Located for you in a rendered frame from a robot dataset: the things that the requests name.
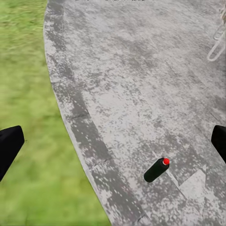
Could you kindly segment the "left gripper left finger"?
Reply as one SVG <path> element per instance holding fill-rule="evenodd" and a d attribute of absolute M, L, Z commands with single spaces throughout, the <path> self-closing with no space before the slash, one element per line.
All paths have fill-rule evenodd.
<path fill-rule="evenodd" d="M 0 130 L 0 181 L 24 144 L 20 125 Z"/>

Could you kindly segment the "insectifuge atomizer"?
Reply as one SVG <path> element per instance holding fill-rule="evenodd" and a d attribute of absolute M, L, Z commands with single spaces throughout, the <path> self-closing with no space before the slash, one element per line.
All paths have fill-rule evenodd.
<path fill-rule="evenodd" d="M 170 160 L 166 158 L 166 155 L 162 157 L 145 172 L 144 179 L 146 182 L 151 183 L 169 168 Z"/>

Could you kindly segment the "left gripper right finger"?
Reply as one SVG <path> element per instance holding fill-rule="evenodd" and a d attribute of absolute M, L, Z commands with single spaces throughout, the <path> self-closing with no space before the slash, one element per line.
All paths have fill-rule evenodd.
<path fill-rule="evenodd" d="M 226 127 L 216 125 L 213 129 L 211 142 L 226 162 Z"/>

